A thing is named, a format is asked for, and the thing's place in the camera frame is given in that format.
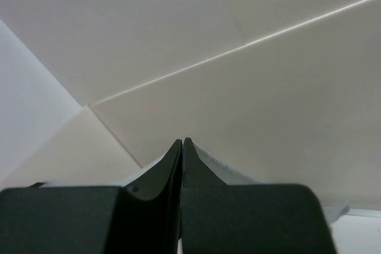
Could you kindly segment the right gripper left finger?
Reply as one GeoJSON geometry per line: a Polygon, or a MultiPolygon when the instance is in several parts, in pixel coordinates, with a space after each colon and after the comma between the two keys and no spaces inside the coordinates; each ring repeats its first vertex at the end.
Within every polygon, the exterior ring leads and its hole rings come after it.
{"type": "Polygon", "coordinates": [[[105,253],[177,253],[182,141],[128,185],[119,188],[105,253]]]}

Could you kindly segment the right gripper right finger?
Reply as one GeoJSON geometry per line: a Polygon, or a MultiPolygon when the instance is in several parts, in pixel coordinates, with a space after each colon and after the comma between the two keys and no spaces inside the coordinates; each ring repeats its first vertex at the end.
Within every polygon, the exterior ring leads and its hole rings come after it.
{"type": "Polygon", "coordinates": [[[335,253],[315,194],[300,184],[229,185],[183,144],[184,253],[335,253]]]}

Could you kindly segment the grey tank top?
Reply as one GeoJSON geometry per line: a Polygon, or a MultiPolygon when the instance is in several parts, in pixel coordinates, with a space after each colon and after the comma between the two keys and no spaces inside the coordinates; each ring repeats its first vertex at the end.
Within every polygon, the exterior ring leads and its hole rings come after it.
{"type": "Polygon", "coordinates": [[[226,214],[225,221],[254,221],[262,224],[303,224],[336,222],[349,211],[347,204],[318,209],[318,202],[303,186],[264,185],[223,164],[199,146],[193,149],[203,166],[225,183],[221,190],[199,187],[188,194],[197,199],[197,206],[186,205],[186,221],[196,218],[216,219],[207,203],[225,198],[226,206],[216,208],[216,214],[226,214]]]}

